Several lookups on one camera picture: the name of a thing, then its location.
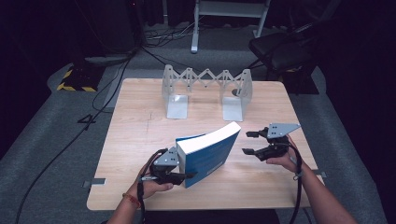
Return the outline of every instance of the gray floor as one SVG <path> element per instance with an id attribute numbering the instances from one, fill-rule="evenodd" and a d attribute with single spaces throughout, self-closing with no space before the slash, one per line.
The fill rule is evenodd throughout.
<path id="1" fill-rule="evenodd" d="M 218 74 L 227 69 L 231 73 L 237 73 L 255 59 L 248 50 L 252 29 L 204 30 L 201 32 L 197 54 L 190 53 L 190 35 L 164 47 L 148 50 L 196 70 L 210 68 Z M 180 71 L 186 68 L 171 61 L 165 62 Z M 52 95 L 0 161 L 0 223 L 15 221 L 29 185 L 84 127 L 77 121 L 96 113 L 92 104 L 98 108 L 104 104 L 107 95 L 112 93 L 109 88 L 104 89 L 104 86 L 113 79 L 120 67 L 118 65 L 106 69 L 99 85 L 103 92 L 99 95 L 96 95 L 98 92 L 56 91 L 69 65 L 60 68 L 50 77 L 48 85 Z M 162 69 L 163 64 L 146 52 L 139 51 L 128 64 L 126 73 Z M 259 77 L 262 72 L 262 68 L 258 68 L 252 71 L 252 75 Z M 149 76 L 144 75 L 144 72 L 130 75 Z M 290 99 L 318 168 L 328 176 L 324 178 L 326 186 L 359 223 L 386 223 L 375 183 L 325 93 L 323 75 L 316 69 L 312 77 L 319 94 L 291 94 Z M 107 112 L 112 110 L 111 107 L 106 108 Z M 20 223 L 100 223 L 111 216 L 111 211 L 88 210 L 86 201 L 89 191 L 81 186 L 94 175 L 110 120 L 111 113 L 101 114 L 96 123 L 87 132 L 83 132 L 38 179 L 24 203 Z M 289 223 L 292 209 L 276 211 L 281 223 Z M 303 211 L 299 213 L 296 223 L 307 223 Z"/>

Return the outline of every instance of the hand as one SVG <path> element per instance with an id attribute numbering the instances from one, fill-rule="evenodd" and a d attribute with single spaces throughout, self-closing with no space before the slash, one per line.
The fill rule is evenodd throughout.
<path id="1" fill-rule="evenodd" d="M 127 190 L 128 194 L 131 194 L 132 196 L 137 198 L 137 183 L 139 182 L 139 177 L 141 174 L 143 174 L 145 167 L 149 164 L 145 164 L 142 169 L 140 169 L 139 174 L 136 177 L 136 180 L 132 184 L 132 186 Z M 144 188 L 144 195 L 143 198 L 147 199 L 148 197 L 151 197 L 155 192 L 157 191 L 167 191 L 169 189 L 173 188 L 172 183 L 166 183 L 166 184 L 157 184 L 155 181 L 152 180 L 145 180 L 143 181 L 143 188 Z"/>
<path id="2" fill-rule="evenodd" d="M 297 146 L 295 145 L 293 140 L 290 138 L 290 136 L 288 136 L 288 138 L 289 138 L 289 142 L 295 148 L 297 148 Z M 287 170 L 289 170 L 289 171 L 291 171 L 293 173 L 296 173 L 297 172 L 297 166 L 290 159 L 290 157 L 293 157 L 294 159 L 296 158 L 296 154 L 294 152 L 294 149 L 292 149 L 291 147 L 288 148 L 288 153 L 286 153 L 282 157 L 270 158 L 270 159 L 266 160 L 266 162 L 267 162 L 267 164 L 282 165 L 283 167 L 285 167 L 285 169 L 287 169 Z"/>

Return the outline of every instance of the wooden table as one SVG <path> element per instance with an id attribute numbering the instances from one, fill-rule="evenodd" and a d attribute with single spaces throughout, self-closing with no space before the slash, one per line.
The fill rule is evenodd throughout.
<path id="1" fill-rule="evenodd" d="M 230 121 L 222 119 L 219 87 L 199 85 L 187 92 L 187 119 L 167 119 L 161 96 L 161 79 L 127 78 L 123 81 L 87 206 L 91 210 L 114 210 L 136 178 L 140 168 L 157 149 L 175 145 L 180 136 L 210 133 Z M 243 147 L 267 147 L 264 138 L 247 138 L 246 132 L 262 130 L 271 122 L 299 123 L 289 96 L 280 82 L 253 82 L 253 98 L 247 106 L 242 130 L 228 160 L 206 179 L 185 189 L 158 192 L 145 200 L 148 210 L 248 209 L 294 207 L 297 182 L 281 166 L 268 165 L 243 153 Z M 290 134 L 304 161 L 317 169 L 303 128 Z M 303 192 L 301 206 L 309 206 Z"/>

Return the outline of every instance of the person's right hand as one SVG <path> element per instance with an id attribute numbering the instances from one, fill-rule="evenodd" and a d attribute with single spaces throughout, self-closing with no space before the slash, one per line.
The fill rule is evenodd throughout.
<path id="1" fill-rule="evenodd" d="M 290 138 L 290 136 L 288 136 L 289 138 L 289 142 L 295 147 L 297 148 L 297 146 L 294 144 L 293 140 Z M 268 159 L 266 162 L 267 164 L 274 164 L 274 165 L 281 165 L 283 167 L 285 167 L 285 169 L 296 173 L 297 172 L 297 166 L 294 164 L 294 162 L 290 159 L 290 157 L 293 157 L 294 160 L 296 158 L 296 154 L 294 152 L 294 149 L 289 147 L 288 149 L 288 153 L 286 153 L 285 155 L 283 155 L 282 157 L 277 157 L 277 158 L 270 158 Z"/>

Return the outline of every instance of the white desk frame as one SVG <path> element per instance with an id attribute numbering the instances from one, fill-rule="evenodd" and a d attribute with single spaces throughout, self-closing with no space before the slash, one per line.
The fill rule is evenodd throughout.
<path id="1" fill-rule="evenodd" d="M 257 31 L 253 31 L 255 37 L 262 34 L 265 18 L 267 17 L 268 8 L 271 0 L 266 0 L 264 4 L 257 3 L 233 3 L 233 2 L 209 2 L 195 1 L 194 11 L 194 32 L 192 35 L 191 53 L 198 52 L 199 37 L 199 16 L 230 16 L 230 17 L 249 17 L 261 18 Z"/>

